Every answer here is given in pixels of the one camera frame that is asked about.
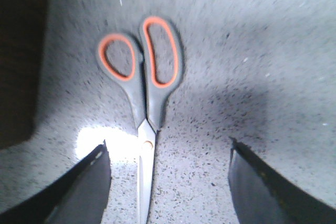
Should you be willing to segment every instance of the metal blade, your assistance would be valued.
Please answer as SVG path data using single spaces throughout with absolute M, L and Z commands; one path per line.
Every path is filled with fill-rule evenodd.
M 144 120 L 138 128 L 138 137 L 141 143 L 138 162 L 138 224 L 146 224 L 151 202 L 151 190 L 153 179 L 153 164 L 155 152 L 155 132 Z

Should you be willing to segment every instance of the speckled countertop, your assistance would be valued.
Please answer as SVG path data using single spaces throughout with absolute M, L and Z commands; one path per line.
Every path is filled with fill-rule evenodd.
M 336 207 L 334 0 L 50 0 L 36 132 L 0 151 L 0 211 L 43 189 L 108 139 L 102 223 L 135 223 L 136 130 L 125 94 L 98 68 L 110 31 L 138 35 L 163 14 L 185 75 L 158 139 L 150 223 L 238 223 L 229 136 Z

